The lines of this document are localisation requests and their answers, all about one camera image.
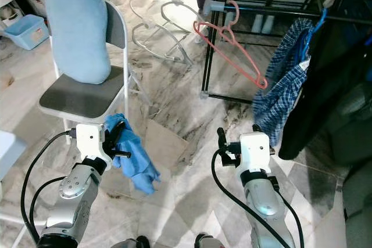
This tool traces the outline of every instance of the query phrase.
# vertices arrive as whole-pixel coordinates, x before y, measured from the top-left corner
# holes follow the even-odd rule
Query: marble floor
[[[159,15],[163,0],[140,0],[143,12]],[[195,7],[195,0],[184,0]],[[128,0],[113,0],[131,29],[140,19],[129,9]],[[193,22],[192,16],[179,15],[183,24]],[[79,247],[110,247],[114,243],[138,235],[146,235],[153,247],[193,247],[199,232],[219,238],[226,247],[251,247],[251,225],[244,211],[216,186],[210,160],[217,149],[218,127],[226,130],[228,141],[251,131],[252,109],[249,105],[218,99],[201,99],[205,44],[196,44],[191,34],[183,45],[192,66],[163,62],[137,47],[129,38],[129,60],[154,101],[148,106],[137,95],[130,96],[130,123],[141,136],[145,149],[161,173],[161,183],[151,196],[134,189],[121,171],[112,169],[104,174],[98,197],[91,209],[90,222]],[[37,102],[55,80],[51,47],[43,42],[26,51],[2,39],[0,73],[13,76],[10,85],[1,87],[0,129],[23,138],[28,148],[2,181],[3,199],[0,211],[20,217],[20,189],[27,168],[46,141],[62,131],[61,119],[42,114]],[[221,47],[231,52],[221,42]],[[120,51],[109,47],[113,64],[120,64]],[[248,48],[265,70],[273,48]],[[249,97],[256,88],[239,76],[223,60],[215,56],[210,90]],[[346,247],[345,222],[341,186],[346,170],[334,167],[327,157],[325,145],[314,144],[304,149],[294,161],[272,156],[270,168],[277,176],[282,195],[296,210],[302,224],[305,247]],[[26,205],[32,194],[46,180],[66,175],[79,160],[76,144],[56,141],[43,155],[31,173]],[[243,199],[243,189],[234,175],[234,168],[222,168],[217,161],[217,175],[237,197]],[[36,207],[36,217],[47,217],[56,198],[57,184],[46,188]],[[286,214],[285,222],[299,247],[294,218]],[[0,221],[0,247],[10,247],[21,225]],[[25,234],[19,247],[31,247]]]

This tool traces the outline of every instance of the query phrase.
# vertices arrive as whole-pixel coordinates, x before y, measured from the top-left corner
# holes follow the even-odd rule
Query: gray chair backrest
[[[112,3],[106,1],[106,7],[108,17],[106,42],[124,49],[126,47],[126,26],[124,19]]]

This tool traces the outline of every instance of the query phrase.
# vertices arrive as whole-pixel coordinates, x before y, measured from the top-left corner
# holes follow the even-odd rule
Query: blue cloth
[[[110,74],[105,0],[45,0],[53,58],[76,81],[100,84]]]
[[[107,116],[105,127],[111,131],[119,121],[124,121],[125,129],[121,132],[120,139],[116,145],[116,149],[131,153],[130,158],[116,156],[113,160],[113,165],[123,170],[123,174],[129,177],[136,189],[145,192],[146,194],[154,193],[152,182],[160,181],[160,173],[152,164],[147,152],[141,145],[141,139],[129,125],[128,120],[122,113],[117,113],[112,116]]]
[[[255,124],[269,136],[271,146],[278,143],[285,121],[306,81],[306,68],[301,67],[299,58],[302,40],[312,28],[311,20],[295,20],[271,58],[265,74],[268,87],[259,90],[253,99]]]

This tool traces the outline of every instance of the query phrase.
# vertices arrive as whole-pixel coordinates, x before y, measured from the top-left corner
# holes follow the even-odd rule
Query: gray chair seat
[[[103,115],[123,87],[123,68],[111,66],[101,84],[85,84],[62,74],[39,100],[42,108],[86,118]]]

